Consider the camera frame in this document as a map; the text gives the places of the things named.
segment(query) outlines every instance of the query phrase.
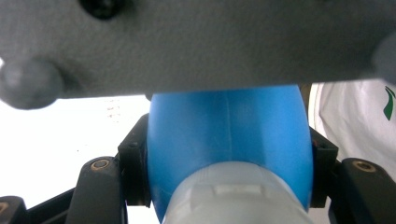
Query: blue object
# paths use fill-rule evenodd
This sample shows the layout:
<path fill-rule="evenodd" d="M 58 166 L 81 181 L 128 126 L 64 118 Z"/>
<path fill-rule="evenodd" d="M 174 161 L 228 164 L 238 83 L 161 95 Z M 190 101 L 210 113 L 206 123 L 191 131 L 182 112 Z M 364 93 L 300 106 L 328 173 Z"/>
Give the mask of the blue object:
<path fill-rule="evenodd" d="M 184 178 L 221 161 L 247 161 L 269 169 L 307 208 L 312 160 L 296 86 L 164 93 L 151 100 L 148 178 L 160 221 Z"/>

